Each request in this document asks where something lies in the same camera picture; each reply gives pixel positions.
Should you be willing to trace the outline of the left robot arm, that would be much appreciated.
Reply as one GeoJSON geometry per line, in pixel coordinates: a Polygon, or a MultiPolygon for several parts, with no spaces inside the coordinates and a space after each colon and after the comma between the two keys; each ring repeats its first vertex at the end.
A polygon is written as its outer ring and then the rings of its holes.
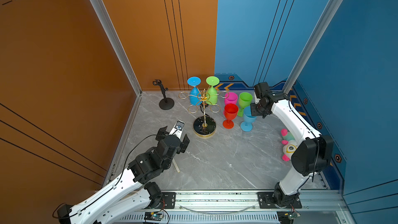
{"type": "Polygon", "coordinates": [[[131,211],[158,207],[162,192],[152,179],[170,168],[175,155],[186,151],[190,140],[182,135],[183,127],[179,120],[171,131],[160,128],[157,146],[125,162],[125,169],[88,199],[76,205],[62,203],[53,218],[61,224],[112,224],[131,211]]]}

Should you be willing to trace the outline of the green wine glass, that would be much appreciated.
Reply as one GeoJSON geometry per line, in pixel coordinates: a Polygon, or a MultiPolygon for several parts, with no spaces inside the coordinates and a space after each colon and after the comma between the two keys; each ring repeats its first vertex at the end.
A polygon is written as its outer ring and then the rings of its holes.
{"type": "Polygon", "coordinates": [[[246,107],[250,106],[252,99],[253,99],[253,96],[249,92],[242,92],[239,94],[239,98],[238,98],[239,110],[238,110],[237,116],[243,117],[244,109],[246,107]]]}
{"type": "Polygon", "coordinates": [[[220,80],[216,76],[209,76],[206,79],[206,83],[209,85],[207,89],[207,95],[209,96],[207,103],[209,105],[216,105],[218,101],[218,92],[215,88],[219,84],[220,80]]]}

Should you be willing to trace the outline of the magenta wine glass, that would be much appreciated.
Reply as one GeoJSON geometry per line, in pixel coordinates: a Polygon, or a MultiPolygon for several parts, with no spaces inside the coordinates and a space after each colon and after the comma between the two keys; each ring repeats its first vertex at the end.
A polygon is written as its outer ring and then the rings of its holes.
{"type": "Polygon", "coordinates": [[[237,105],[237,101],[238,101],[238,95],[236,93],[228,91],[225,94],[225,98],[224,98],[225,105],[228,105],[228,104],[237,105]]]}

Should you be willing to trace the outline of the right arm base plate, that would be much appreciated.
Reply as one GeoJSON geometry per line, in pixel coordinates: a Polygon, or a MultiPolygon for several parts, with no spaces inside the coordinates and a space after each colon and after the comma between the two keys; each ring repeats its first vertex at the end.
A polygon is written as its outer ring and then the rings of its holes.
{"type": "Polygon", "coordinates": [[[276,194],[272,192],[258,192],[257,193],[258,202],[260,209],[269,209],[269,208],[297,208],[301,209],[302,204],[299,199],[299,193],[286,196],[284,194],[276,194]]]}

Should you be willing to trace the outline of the red wine glass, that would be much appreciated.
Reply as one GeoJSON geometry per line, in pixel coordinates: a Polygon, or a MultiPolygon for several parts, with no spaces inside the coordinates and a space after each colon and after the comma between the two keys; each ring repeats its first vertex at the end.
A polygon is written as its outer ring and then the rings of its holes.
{"type": "Polygon", "coordinates": [[[236,118],[237,113],[238,113],[238,106],[235,104],[230,103],[224,107],[224,116],[226,120],[223,121],[223,126],[226,129],[232,129],[234,127],[233,119],[236,118]]]}

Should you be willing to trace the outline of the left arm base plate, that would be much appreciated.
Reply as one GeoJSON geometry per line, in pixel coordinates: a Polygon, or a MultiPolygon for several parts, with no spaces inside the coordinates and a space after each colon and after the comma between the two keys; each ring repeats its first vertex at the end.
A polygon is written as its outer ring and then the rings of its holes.
{"type": "Polygon", "coordinates": [[[175,192],[162,192],[160,195],[155,196],[154,200],[151,200],[148,208],[155,209],[174,209],[176,203],[175,192]]]}

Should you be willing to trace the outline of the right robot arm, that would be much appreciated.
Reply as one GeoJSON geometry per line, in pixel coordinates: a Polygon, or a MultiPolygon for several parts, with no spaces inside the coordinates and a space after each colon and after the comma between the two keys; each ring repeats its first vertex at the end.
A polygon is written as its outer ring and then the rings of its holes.
{"type": "Polygon", "coordinates": [[[250,105],[252,116],[276,115],[293,135],[298,147],[292,153],[292,168],[275,186],[271,202],[279,208],[290,207],[298,199],[300,189],[315,174],[328,167],[334,141],[313,128],[294,108],[283,92],[272,92],[268,83],[254,86],[255,102],[250,105]]]}

